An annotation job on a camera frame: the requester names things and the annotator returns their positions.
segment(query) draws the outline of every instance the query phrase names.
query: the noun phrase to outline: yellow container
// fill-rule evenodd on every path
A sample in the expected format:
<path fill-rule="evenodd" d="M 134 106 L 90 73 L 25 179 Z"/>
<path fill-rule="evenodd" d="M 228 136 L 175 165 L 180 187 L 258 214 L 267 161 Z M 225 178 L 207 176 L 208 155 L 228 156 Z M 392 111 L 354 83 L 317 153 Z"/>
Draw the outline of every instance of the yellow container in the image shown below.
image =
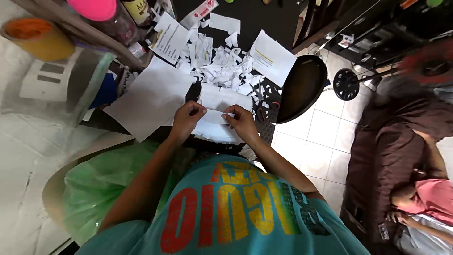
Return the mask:
<path fill-rule="evenodd" d="M 42 61 L 67 59 L 76 47 L 54 24 L 37 18 L 10 20 L 0 35 Z"/>

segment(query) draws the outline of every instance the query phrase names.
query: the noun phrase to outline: person's right hand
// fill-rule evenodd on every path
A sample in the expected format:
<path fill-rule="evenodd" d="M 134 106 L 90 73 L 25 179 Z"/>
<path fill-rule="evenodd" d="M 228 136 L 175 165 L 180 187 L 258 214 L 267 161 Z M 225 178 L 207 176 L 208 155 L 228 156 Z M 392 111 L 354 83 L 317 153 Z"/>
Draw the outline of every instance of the person's right hand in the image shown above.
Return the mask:
<path fill-rule="evenodd" d="M 401 212 L 391 211 L 387 214 L 386 219 L 388 221 L 393 221 L 394 223 L 401 223 L 405 226 L 417 228 L 420 224 L 418 221 L 414 220 L 411 216 L 406 215 Z"/>
<path fill-rule="evenodd" d="M 224 118 L 247 144 L 260 141 L 261 138 L 256 130 L 255 121 L 251 112 L 245 110 L 241 106 L 235 104 L 228 107 L 225 113 L 234 114 L 234 118 L 228 114 L 223 114 Z"/>

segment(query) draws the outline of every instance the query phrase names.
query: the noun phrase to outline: bottle label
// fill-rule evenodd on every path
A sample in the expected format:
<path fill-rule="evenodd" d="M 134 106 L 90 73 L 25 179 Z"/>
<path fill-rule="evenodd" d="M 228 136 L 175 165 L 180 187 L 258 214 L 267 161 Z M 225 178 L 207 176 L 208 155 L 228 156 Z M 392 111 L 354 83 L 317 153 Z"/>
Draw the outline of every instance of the bottle label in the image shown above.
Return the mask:
<path fill-rule="evenodd" d="M 148 2 L 146 0 L 135 0 L 123 2 L 124 7 L 128 10 L 137 25 L 141 25 L 149 17 Z"/>

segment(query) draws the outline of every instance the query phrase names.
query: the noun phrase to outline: bottle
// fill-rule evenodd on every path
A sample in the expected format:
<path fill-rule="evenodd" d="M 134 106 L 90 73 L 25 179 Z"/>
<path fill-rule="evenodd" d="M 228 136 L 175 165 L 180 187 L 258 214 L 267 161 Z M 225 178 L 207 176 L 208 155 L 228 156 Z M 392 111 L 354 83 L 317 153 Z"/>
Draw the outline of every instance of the bottle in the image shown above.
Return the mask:
<path fill-rule="evenodd" d="M 153 22 L 154 13 L 147 0 L 121 0 L 137 26 L 149 29 Z"/>
<path fill-rule="evenodd" d="M 90 20 L 90 24 L 129 46 L 139 39 L 137 25 L 118 0 L 67 0 L 78 14 Z"/>

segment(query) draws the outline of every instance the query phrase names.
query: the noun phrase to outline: black table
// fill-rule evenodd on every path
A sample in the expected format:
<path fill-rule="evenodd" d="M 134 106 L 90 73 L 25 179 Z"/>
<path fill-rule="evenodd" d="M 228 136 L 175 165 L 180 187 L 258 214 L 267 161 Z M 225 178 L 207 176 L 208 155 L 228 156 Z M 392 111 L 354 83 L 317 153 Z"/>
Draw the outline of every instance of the black table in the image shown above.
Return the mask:
<path fill-rule="evenodd" d="M 203 0 L 173 0 L 173 9 L 176 14 L 177 20 L 181 21 L 189 12 L 197 8 Z M 300 14 L 300 8 L 296 0 L 273 0 L 268 5 L 265 5 L 262 0 L 235 0 L 229 4 L 224 0 L 218 0 L 219 6 L 214 9 L 213 13 L 223 15 L 226 17 L 241 20 L 241 34 L 238 36 L 239 48 L 242 50 L 250 50 L 253 42 L 258 36 L 261 29 L 263 29 L 270 37 L 277 40 L 287 50 L 291 50 L 294 41 L 297 21 Z M 228 37 L 226 31 L 219 29 L 211 29 L 206 27 L 198 30 L 206 36 L 213 37 L 213 47 L 225 47 L 225 38 Z M 277 93 L 279 88 L 273 82 L 265 79 L 261 85 L 265 88 L 265 101 L 267 104 L 272 105 L 272 102 L 280 103 L 281 96 Z M 197 100 L 201 90 L 201 84 L 196 83 L 190 88 L 186 100 Z M 254 104 L 254 110 L 258 113 L 258 108 L 261 108 L 263 113 L 267 116 L 264 122 L 255 118 L 256 127 L 260 133 L 261 138 L 268 144 L 271 144 L 274 134 L 275 126 L 271 123 L 277 121 L 278 109 L 270 107 L 264 108 L 262 105 Z M 130 134 L 124 129 L 115 119 L 110 117 L 105 112 L 96 109 L 90 121 L 82 121 L 80 123 L 84 126 L 93 128 L 105 129 L 113 132 L 123 134 Z M 160 127 L 148 139 L 153 141 L 163 142 L 170 133 L 171 127 Z M 202 149 L 221 154 L 237 155 L 241 151 L 242 145 L 219 144 L 208 142 L 201 139 L 189 137 L 183 144 L 185 147 L 193 147 L 195 149 Z"/>

